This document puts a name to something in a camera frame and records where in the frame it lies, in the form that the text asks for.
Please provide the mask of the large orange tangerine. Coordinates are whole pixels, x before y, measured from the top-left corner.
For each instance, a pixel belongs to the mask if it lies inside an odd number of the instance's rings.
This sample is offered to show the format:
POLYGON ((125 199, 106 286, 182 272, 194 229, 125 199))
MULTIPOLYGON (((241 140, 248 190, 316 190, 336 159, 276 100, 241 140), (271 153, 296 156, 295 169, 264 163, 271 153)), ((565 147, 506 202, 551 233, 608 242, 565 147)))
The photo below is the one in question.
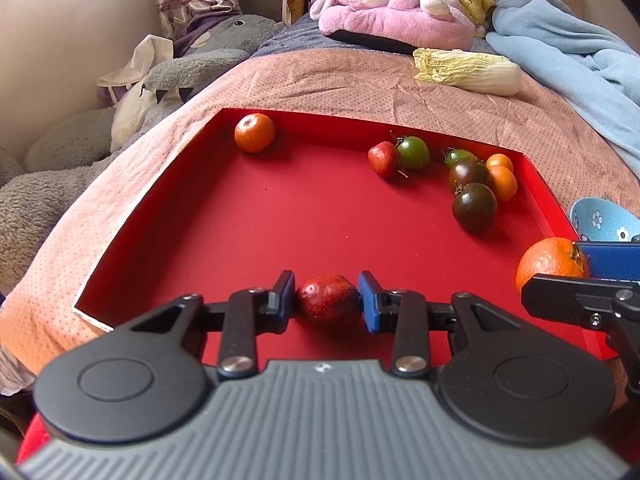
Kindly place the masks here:
POLYGON ((535 275, 561 278, 589 278, 588 260, 576 242, 564 237, 548 237, 530 246, 518 263, 515 287, 518 292, 535 275))

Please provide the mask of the blue cartoon plate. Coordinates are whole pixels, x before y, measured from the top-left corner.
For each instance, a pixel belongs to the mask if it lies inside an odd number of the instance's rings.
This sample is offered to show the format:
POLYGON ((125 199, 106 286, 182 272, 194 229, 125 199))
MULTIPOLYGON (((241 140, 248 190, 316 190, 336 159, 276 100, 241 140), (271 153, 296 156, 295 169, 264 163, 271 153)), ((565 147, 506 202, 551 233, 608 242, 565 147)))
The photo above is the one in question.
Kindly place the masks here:
POLYGON ((639 219, 609 200, 584 197, 570 208, 570 222, 583 242, 638 242, 639 219))

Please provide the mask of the light blue blanket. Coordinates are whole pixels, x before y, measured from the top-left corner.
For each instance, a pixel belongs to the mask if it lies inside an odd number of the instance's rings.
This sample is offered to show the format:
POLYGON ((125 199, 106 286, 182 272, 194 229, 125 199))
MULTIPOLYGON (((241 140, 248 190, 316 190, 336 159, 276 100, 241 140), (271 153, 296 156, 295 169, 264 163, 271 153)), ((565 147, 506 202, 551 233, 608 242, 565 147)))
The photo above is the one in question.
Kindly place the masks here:
POLYGON ((639 55, 562 0, 497 0, 488 44, 567 100, 639 172, 639 55))

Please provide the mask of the red strawberry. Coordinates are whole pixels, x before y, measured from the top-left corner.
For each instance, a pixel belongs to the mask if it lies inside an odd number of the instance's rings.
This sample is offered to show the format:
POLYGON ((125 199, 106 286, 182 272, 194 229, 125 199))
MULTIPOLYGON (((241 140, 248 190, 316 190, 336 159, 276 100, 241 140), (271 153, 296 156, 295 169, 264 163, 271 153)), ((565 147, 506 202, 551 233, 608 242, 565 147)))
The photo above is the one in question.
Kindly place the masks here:
POLYGON ((312 326, 338 330, 360 320, 360 293, 341 274, 322 275, 296 290, 296 314, 312 326))

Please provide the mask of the small orange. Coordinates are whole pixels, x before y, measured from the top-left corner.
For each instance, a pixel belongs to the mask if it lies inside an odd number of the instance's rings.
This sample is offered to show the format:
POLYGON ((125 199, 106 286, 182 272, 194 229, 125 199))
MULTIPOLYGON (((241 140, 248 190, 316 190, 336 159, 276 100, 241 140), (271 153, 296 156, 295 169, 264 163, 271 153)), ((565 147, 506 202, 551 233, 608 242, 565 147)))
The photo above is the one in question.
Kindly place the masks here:
POLYGON ((490 187, 499 202, 507 202, 518 192, 518 180, 505 166, 489 166, 490 187))
POLYGON ((511 172, 514 172, 513 162, 505 154, 501 154, 501 153, 492 154, 488 157, 488 159, 486 159, 485 164, 488 168, 499 166, 499 167, 509 169, 511 172))

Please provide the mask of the grey plush toy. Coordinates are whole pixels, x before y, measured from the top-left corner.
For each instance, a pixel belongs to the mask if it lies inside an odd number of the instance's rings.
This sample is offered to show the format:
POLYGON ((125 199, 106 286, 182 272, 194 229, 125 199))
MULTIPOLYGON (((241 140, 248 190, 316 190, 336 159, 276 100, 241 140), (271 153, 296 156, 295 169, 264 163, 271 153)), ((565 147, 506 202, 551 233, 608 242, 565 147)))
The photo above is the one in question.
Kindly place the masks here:
POLYGON ((24 162, 1 154, 1 292, 21 281, 58 220, 89 184, 143 133, 282 30, 256 14, 204 29, 180 58, 151 68, 118 104, 54 127, 24 162))

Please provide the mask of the green tomato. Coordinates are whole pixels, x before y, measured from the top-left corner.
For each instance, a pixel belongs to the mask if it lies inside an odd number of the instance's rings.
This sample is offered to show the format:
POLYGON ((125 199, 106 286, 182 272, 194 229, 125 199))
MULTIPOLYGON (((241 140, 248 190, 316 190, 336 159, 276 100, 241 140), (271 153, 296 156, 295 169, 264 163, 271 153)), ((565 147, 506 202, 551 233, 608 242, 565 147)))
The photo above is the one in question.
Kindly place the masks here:
POLYGON ((402 166, 408 170, 425 169, 431 161, 430 150, 418 136, 403 136, 396 142, 402 166))
POLYGON ((459 160, 467 158, 477 160, 477 157, 472 152, 464 148, 448 148, 444 153, 444 162, 447 167, 454 166, 459 160))

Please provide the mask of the red-orange tomato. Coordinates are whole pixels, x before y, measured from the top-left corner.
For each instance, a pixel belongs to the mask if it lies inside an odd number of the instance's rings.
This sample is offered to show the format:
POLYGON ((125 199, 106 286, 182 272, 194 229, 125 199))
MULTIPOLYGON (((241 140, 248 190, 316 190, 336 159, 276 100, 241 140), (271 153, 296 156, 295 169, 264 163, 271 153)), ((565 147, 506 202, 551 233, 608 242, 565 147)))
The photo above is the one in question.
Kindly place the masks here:
POLYGON ((234 128, 235 144, 245 153, 257 154, 270 147, 276 138, 273 121, 262 113, 244 116, 234 128))

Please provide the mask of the small red fruit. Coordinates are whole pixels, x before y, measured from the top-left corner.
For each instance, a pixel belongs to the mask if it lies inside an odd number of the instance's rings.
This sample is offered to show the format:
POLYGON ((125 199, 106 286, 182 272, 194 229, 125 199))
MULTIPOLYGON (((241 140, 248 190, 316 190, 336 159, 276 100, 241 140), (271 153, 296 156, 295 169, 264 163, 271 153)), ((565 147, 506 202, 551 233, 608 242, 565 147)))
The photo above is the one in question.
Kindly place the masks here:
POLYGON ((383 141, 372 146, 368 151, 368 162, 371 169, 383 179, 393 179, 402 167, 402 159, 392 142, 383 141))

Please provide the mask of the dark brown tomato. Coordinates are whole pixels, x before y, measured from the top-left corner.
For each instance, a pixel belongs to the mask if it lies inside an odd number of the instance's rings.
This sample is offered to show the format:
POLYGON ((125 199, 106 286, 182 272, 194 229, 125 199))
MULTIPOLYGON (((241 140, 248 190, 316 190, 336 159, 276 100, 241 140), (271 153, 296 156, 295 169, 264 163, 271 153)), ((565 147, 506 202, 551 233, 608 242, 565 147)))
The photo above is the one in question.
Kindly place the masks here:
POLYGON ((471 157, 459 159, 449 168, 448 186, 452 194, 457 194, 467 184, 488 185, 490 180, 491 175, 484 162, 471 157))

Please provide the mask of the red shallow tray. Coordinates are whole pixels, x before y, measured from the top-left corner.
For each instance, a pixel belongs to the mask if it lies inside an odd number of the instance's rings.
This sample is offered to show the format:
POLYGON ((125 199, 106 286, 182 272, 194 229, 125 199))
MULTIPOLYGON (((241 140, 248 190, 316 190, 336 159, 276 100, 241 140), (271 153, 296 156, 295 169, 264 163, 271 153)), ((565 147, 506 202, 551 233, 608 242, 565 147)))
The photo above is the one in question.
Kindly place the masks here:
POLYGON ((454 220, 443 164, 393 181, 370 168, 368 149, 393 126, 275 112, 276 142, 250 156, 233 140, 240 118, 217 113, 143 193, 81 289, 80 316, 112 328, 183 294, 213 302, 270 287, 284 270, 297 283, 367 270, 388 289, 438 302, 472 292, 521 314, 521 256, 575 235, 521 154, 518 192, 473 235, 454 220))

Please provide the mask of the small orange back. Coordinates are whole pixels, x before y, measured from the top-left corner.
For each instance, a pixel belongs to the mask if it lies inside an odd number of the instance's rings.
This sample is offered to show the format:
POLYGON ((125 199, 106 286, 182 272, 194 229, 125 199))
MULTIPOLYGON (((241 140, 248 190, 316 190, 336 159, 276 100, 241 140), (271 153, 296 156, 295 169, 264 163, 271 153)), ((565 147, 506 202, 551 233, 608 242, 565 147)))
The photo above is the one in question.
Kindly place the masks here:
POLYGON ((486 159, 485 164, 488 168, 499 166, 499 167, 509 169, 511 172, 514 172, 513 162, 505 154, 501 154, 501 153, 492 154, 488 157, 488 159, 486 159))

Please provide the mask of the pink plush toy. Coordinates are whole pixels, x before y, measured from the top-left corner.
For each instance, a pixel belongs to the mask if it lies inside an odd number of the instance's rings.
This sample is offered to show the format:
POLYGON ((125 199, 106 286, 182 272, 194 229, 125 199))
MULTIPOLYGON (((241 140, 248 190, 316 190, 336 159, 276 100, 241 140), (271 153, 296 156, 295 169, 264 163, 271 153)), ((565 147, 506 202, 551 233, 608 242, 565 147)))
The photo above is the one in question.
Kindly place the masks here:
POLYGON ((309 16, 324 36, 405 54, 469 50, 476 32, 459 0, 316 0, 309 16))

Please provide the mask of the large dark tomato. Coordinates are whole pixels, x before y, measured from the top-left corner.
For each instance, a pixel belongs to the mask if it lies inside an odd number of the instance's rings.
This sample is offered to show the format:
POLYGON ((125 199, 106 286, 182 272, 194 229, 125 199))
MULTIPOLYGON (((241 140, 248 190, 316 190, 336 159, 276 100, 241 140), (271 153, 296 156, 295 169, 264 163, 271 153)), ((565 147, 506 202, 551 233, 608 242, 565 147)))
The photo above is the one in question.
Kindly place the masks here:
POLYGON ((498 202, 491 188, 483 183, 458 185, 454 192, 451 212, 468 232, 488 229, 495 221, 498 202))

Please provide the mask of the small orange front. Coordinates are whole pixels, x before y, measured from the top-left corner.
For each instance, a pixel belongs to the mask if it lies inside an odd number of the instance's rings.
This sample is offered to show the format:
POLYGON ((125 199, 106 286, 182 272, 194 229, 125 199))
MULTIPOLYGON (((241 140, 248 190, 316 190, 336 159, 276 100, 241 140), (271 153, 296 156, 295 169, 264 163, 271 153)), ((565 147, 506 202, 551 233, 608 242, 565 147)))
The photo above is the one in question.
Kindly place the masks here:
POLYGON ((489 166, 490 187, 499 202, 507 202, 518 192, 518 180, 505 166, 489 166))

